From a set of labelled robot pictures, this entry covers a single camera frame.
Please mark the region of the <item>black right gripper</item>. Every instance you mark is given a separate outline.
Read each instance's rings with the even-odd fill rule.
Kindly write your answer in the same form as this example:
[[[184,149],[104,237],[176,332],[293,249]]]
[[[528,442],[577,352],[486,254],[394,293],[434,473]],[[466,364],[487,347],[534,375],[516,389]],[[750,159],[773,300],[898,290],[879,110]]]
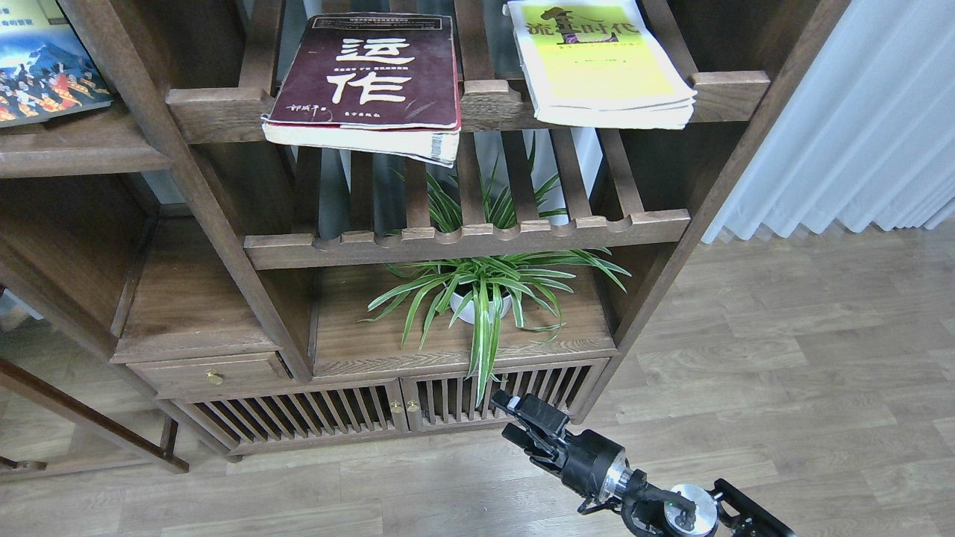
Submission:
[[[489,404],[525,426],[505,425],[501,435],[587,503],[612,504],[647,488],[647,475],[628,467],[623,446],[593,430],[567,433],[569,415],[535,394],[521,397],[498,390]]]

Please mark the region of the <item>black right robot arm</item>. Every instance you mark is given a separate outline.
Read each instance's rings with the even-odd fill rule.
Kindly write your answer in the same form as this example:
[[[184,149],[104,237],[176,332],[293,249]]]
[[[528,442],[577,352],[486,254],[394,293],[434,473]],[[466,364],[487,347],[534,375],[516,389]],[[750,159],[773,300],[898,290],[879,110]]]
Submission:
[[[567,432],[569,415],[533,394],[498,390],[490,403],[521,422],[506,425],[504,438],[583,497],[580,514],[609,509],[636,536],[713,536],[719,523],[733,536],[795,534],[726,480],[716,480],[710,490],[688,483],[669,490],[651,485],[645,472],[630,468],[624,446],[593,430]]]

